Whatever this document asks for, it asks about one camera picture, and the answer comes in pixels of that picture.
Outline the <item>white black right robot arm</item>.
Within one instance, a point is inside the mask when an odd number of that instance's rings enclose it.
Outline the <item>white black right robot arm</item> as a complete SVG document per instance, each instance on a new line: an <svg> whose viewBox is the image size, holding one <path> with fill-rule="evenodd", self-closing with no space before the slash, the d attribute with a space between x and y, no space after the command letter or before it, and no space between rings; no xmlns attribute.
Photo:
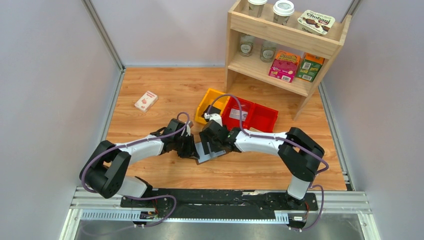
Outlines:
<svg viewBox="0 0 424 240"><path fill-rule="evenodd" d="M287 194L303 200L308 188L324 163L325 150L297 127L287 132L255 132L240 127L228 130L210 120L199 132L202 153L206 160L228 153L257 152L280 157L292 174Z"/></svg>

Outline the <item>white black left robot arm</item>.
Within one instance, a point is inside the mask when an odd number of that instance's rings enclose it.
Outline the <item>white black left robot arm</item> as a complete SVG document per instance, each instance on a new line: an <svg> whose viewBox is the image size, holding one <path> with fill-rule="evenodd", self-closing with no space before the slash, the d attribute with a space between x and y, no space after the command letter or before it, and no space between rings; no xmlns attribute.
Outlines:
<svg viewBox="0 0 424 240"><path fill-rule="evenodd" d="M173 118L168 126L138 140L117 144L108 140L100 142L82 168L79 179L87 191L105 199L114 195L141 198L149 184L128 176L129 166L171 151L183 159L200 158L189 122Z"/></svg>

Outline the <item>brown leather card holder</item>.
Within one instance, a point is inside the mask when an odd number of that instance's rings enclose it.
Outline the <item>brown leather card holder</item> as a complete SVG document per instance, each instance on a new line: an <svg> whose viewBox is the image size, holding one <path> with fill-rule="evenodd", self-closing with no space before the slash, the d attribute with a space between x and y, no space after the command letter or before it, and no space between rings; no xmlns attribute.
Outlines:
<svg viewBox="0 0 424 240"><path fill-rule="evenodd" d="M199 159L196 160L197 165L203 164L207 161L210 161L212 159L215 159L227 154L225 150L213 151L210 143L207 142L206 144L207 144L207 149L209 150L209 153L205 153L202 142L198 142L195 144L196 151L199 155Z"/></svg>

